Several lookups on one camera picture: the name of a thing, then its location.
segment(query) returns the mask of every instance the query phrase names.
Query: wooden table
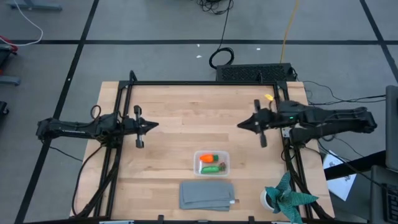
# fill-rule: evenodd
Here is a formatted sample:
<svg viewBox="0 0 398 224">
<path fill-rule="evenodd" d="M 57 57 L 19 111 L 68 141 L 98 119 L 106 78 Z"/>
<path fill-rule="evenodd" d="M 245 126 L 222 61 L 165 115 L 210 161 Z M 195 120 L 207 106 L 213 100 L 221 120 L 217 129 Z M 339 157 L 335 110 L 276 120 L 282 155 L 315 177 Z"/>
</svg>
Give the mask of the wooden table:
<svg viewBox="0 0 398 224">
<path fill-rule="evenodd" d="M 102 114 L 113 112 L 117 87 L 118 82 L 102 84 L 98 99 Z M 291 82 L 288 87 L 291 100 L 307 104 L 303 83 Z M 256 221 L 287 220 L 282 213 L 273 214 L 260 203 L 264 187 L 276 186 L 286 172 L 280 158 L 280 131 L 267 130 L 268 146 L 261 148 L 258 135 L 236 127 L 251 116 L 253 100 L 259 99 L 263 107 L 268 105 L 265 94 L 273 95 L 271 86 L 133 86 L 130 113 L 134 115 L 132 107 L 139 105 L 142 116 L 159 122 L 159 126 L 144 136 L 144 149 L 135 147 L 135 135 L 124 138 L 112 219 L 156 220 L 164 215 L 166 220 L 243 221 L 248 216 Z M 89 140 L 85 158 L 99 145 Z M 307 146 L 318 150 L 314 141 Z M 229 152 L 231 173 L 224 180 L 234 185 L 239 199 L 229 212 L 179 209 L 179 184 L 199 179 L 193 174 L 193 155 L 198 150 Z M 320 156 L 307 149 L 301 152 L 309 191 L 334 216 Z M 98 188 L 104 153 L 102 149 L 82 172 L 77 211 Z M 107 198 L 106 192 L 102 214 Z"/>
</svg>

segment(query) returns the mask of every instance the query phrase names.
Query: gray towel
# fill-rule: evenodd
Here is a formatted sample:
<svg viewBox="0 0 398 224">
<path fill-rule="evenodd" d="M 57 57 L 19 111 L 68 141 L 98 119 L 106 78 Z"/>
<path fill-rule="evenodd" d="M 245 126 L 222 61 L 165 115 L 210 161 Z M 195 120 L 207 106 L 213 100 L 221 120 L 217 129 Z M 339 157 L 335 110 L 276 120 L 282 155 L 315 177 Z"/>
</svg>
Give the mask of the gray towel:
<svg viewBox="0 0 398 224">
<path fill-rule="evenodd" d="M 230 201 L 235 200 L 232 184 L 199 180 L 180 184 L 180 208 L 229 211 Z"/>
</svg>

